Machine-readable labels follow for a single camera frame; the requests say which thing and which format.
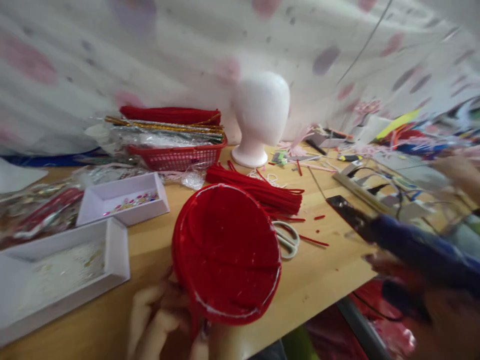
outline white fabric backdrop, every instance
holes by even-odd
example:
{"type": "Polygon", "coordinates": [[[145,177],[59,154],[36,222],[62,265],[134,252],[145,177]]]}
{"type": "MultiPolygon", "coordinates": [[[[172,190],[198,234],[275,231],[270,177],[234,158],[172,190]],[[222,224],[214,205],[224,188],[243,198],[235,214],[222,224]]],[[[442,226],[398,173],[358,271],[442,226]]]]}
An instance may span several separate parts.
{"type": "Polygon", "coordinates": [[[374,97],[426,117],[480,94],[477,49],[415,0],[1,0],[0,152],[89,150],[89,117],[125,104],[218,108],[235,143],[232,89],[264,70],[290,84],[286,140],[374,97]]]}

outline yellow paper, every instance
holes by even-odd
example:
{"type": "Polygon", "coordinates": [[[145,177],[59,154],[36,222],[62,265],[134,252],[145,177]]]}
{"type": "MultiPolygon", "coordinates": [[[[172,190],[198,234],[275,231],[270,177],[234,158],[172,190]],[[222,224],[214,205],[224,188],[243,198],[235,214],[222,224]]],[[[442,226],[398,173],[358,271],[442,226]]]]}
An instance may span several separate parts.
{"type": "Polygon", "coordinates": [[[399,118],[396,118],[391,122],[390,125],[388,125],[385,130],[383,130],[378,136],[376,137],[377,139],[382,139],[386,137],[388,134],[390,134],[393,130],[395,130],[398,127],[401,127],[402,125],[409,123],[417,118],[419,115],[420,109],[417,109],[412,112],[408,112],[405,115],[400,116],[399,118]]]}

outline red pipe cleaner hat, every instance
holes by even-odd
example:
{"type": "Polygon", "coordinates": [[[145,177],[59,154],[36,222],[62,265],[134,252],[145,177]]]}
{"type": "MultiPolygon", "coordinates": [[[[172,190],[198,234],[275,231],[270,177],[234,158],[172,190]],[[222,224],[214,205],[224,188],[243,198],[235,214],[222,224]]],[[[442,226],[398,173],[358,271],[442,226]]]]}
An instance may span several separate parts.
{"type": "Polygon", "coordinates": [[[267,310],[280,282],[275,228],[260,204],[232,185],[206,186],[185,203],[172,241],[173,268],[199,316],[244,325],[267,310]]]}

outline white box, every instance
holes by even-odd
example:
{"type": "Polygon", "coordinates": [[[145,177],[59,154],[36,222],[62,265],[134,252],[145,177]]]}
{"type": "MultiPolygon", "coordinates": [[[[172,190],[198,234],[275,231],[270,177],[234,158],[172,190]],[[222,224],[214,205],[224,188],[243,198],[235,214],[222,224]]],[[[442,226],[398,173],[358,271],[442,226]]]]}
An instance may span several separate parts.
{"type": "Polygon", "coordinates": [[[81,201],[76,225],[84,225],[101,219],[114,217],[127,226],[170,212],[167,194],[156,172],[129,177],[88,187],[81,201]],[[147,192],[157,192],[158,199],[104,216],[124,199],[135,199],[147,192]]]}
{"type": "MultiPolygon", "coordinates": [[[[110,218],[0,252],[0,348],[129,280],[127,233],[122,223],[110,218]],[[70,270],[75,267],[69,265],[69,260],[77,256],[75,249],[79,247],[103,250],[104,256],[98,256],[95,265],[100,272],[92,280],[70,270]],[[63,256],[61,263],[58,257],[57,262],[52,257],[59,252],[63,256]],[[54,265],[48,268],[45,263],[50,262],[54,265]],[[44,277],[48,271],[52,275],[44,277]],[[67,286],[58,287],[58,281],[52,281],[60,277],[67,286]],[[81,283],[72,282],[80,278],[81,283]],[[39,293],[41,299],[34,296],[39,293]]],[[[88,266],[76,262],[76,269],[88,266]]]]}

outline hot glue gun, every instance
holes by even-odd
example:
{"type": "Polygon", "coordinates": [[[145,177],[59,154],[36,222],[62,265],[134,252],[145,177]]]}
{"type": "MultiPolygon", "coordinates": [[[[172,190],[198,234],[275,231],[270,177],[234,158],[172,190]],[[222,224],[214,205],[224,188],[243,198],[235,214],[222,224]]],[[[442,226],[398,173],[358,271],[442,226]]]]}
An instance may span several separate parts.
{"type": "MultiPolygon", "coordinates": [[[[342,196],[327,202],[367,242],[377,244],[400,259],[406,268],[421,273],[433,286],[463,290],[480,299],[480,262],[440,236],[398,222],[381,214],[370,218],[355,209],[342,196]]],[[[431,322],[421,290],[386,280],[382,296],[403,315],[431,322]]]]}

